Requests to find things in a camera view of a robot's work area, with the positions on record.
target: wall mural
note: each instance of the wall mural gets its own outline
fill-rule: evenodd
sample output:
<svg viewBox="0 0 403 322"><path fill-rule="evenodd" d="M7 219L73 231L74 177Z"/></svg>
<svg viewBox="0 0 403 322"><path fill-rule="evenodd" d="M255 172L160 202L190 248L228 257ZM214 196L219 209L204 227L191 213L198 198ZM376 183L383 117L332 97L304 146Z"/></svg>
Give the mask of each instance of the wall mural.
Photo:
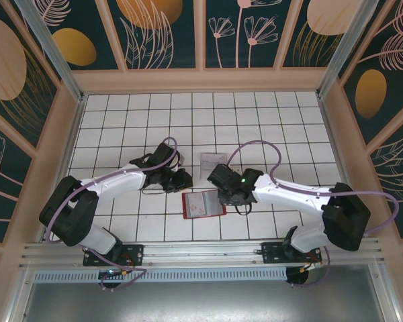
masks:
<svg viewBox="0 0 403 322"><path fill-rule="evenodd" d="M403 238L403 125L371 154L371 159L383 190L400 203L396 225Z"/></svg>
<svg viewBox="0 0 403 322"><path fill-rule="evenodd" d="M72 70L118 69L94 0L32 2Z"/></svg>
<svg viewBox="0 0 403 322"><path fill-rule="evenodd" d="M31 161L0 131L0 243L5 237Z"/></svg>
<svg viewBox="0 0 403 322"><path fill-rule="evenodd" d="M206 68L272 67L289 1L207 0Z"/></svg>
<svg viewBox="0 0 403 322"><path fill-rule="evenodd" d="M195 68L192 0L108 0L129 69Z"/></svg>
<svg viewBox="0 0 403 322"><path fill-rule="evenodd" d="M0 115L37 146L56 87L0 6Z"/></svg>
<svg viewBox="0 0 403 322"><path fill-rule="evenodd" d="M283 67L326 67L361 0L304 0Z"/></svg>
<svg viewBox="0 0 403 322"><path fill-rule="evenodd" d="M354 48L352 49L352 51L349 53L349 56L347 58L347 60L345 61L345 63L342 66L342 69L339 72L339 78L342 78L343 73L346 71L346 69L349 66L349 63L351 62L351 60L353 59L353 55L354 53L357 51L357 49L360 47L361 43L363 42L364 38L366 37L367 33L369 32L371 26L373 25L373 23L375 22L377 15L379 15L379 12L381 11L382 7L384 6L386 0L379 0L379 2L376 5L376 9L373 13L373 15L371 15L371 18L369 20L369 22L367 23L367 25L364 27L363 32L361 33L359 39L357 40L357 42L354 45Z"/></svg>
<svg viewBox="0 0 403 322"><path fill-rule="evenodd" d="M384 19L344 89L366 143L403 108L403 0Z"/></svg>

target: mounting plate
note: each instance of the mounting plate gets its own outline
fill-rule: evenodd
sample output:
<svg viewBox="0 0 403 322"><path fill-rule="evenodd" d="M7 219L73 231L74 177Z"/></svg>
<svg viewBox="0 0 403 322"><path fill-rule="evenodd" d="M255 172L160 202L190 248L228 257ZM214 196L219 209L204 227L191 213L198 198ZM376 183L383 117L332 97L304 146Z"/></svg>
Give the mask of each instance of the mounting plate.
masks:
<svg viewBox="0 0 403 322"><path fill-rule="evenodd" d="M263 256L264 264L308 263L313 261L313 259L308 254L303 253L301 253L301 256L290 260L283 255L283 252L279 251L281 247L281 241L262 243L261 251L259 251L259 254ZM319 248L311 250L310 253L312 253L312 255L320 262L322 261L321 251Z"/></svg>
<svg viewBox="0 0 403 322"><path fill-rule="evenodd" d="M131 261L135 266L141 266L142 261L143 261L143 245L123 245L122 246L122 254L123 255L128 255L130 257ZM131 266L130 263L128 263L128 259L126 256L121 256L118 258L116 261L116 264L118 265L123 265L123 266ZM85 252L84 257L83 257L83 262L82 265L84 266L110 266L109 264L105 263L103 260L100 260L97 258L93 253L91 252Z"/></svg>

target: ventilation grille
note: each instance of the ventilation grille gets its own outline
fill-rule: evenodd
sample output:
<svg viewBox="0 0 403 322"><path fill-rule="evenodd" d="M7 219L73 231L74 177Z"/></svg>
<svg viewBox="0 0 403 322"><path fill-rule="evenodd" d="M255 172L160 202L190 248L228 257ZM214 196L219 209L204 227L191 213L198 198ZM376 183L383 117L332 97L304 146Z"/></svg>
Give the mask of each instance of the ventilation grille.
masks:
<svg viewBox="0 0 403 322"><path fill-rule="evenodd" d="M208 282L224 280L286 280L285 267L272 268L206 268L182 270L149 270L138 282ZM131 280L139 272L114 276L106 282ZM38 271L35 283L97 283L99 271Z"/></svg>

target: white tile floor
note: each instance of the white tile floor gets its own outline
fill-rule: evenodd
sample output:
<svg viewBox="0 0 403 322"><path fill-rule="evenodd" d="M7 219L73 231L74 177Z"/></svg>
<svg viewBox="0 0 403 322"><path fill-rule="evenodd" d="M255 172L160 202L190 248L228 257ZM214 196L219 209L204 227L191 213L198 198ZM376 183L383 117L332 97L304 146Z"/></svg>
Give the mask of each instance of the white tile floor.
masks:
<svg viewBox="0 0 403 322"><path fill-rule="evenodd" d="M91 95L69 174L105 174L153 152L169 135L177 139L193 175L188 191L212 188L199 179L202 152L231 155L239 144L261 138L282 151L276 177L310 185L340 181L315 94L295 92ZM266 171L277 160L270 147L252 145L232 164ZM147 242L285 237L291 226L312 220L278 205L254 204L247 217L227 208L225 216L188 220L182 216L181 193L134 191L101 204L95 222L124 242Z"/></svg>

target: robotic arm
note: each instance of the robotic arm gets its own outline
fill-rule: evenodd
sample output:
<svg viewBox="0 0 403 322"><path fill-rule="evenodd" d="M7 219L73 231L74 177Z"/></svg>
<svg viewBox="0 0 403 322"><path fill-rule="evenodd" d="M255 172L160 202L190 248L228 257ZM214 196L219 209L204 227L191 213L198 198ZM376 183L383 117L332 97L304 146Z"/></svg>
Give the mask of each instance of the robotic arm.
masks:
<svg viewBox="0 0 403 322"><path fill-rule="evenodd" d="M183 163L183 157L179 152L166 165L156 170L143 171L144 168L158 166L168 160L172 153L173 149L170 146L161 143L153 154L132 160L120 169L138 168L141 171L123 171L123 174L103 180L99 184L95 183L77 194L71 200L76 204L64 207L52 226L52 232L67 246L79 244L91 248L104 255L108 260L115 262L121 256L122 242L109 231L93 224L98 202L104 202L130 191L144 189L151 184L161 185L166 193L174 193L192 187L192 177L185 169L179 168ZM63 178L43 208L39 216L40 222L45 226L49 225L58 207L73 191L97 179L79 181L72 176Z"/></svg>
<svg viewBox="0 0 403 322"><path fill-rule="evenodd" d="M276 179L279 184L275 184L268 174L261 171L246 169L240 175L225 164L217 165L208 181L218 188L218 198L223 205L273 203L317 218L317 222L289 230L282 245L282 251L289 259L328 244L344 250L358 250L370 217L369 209L357 196L321 197L282 188L288 186L309 193L352 191L343 183L337 183L332 189L279 179Z"/></svg>
<svg viewBox="0 0 403 322"><path fill-rule="evenodd" d="M152 170L167 161L174 149L165 143L158 146L153 154L131 160L121 168L121 174L103 177L105 180L90 178L77 180L68 176L60 181L40 214L40 221L48 226L53 215L63 201L81 186L94 182L81 191L64 207L52 225L52 232L67 246L82 245L95 250L111 262L123 254L122 242L109 231L93 224L98 202L120 194L144 189L151 184L159 184L166 193L173 193L193 186L192 177L185 169L179 168L183 157L176 153L173 160ZM322 197L316 193L345 192L352 189L337 183L333 189L304 186L277 180L273 182L268 174L246 169L242 175L225 164L219 164L208 177L218 188L218 198L223 205L250 205L251 203L273 203L290 209L297 209L318 219L304 227L294 226L289 230L278 256L292 261L314 248L330 243L349 251L359 249L367 222L369 209L357 196ZM315 195L306 195L285 189L292 187Z"/></svg>

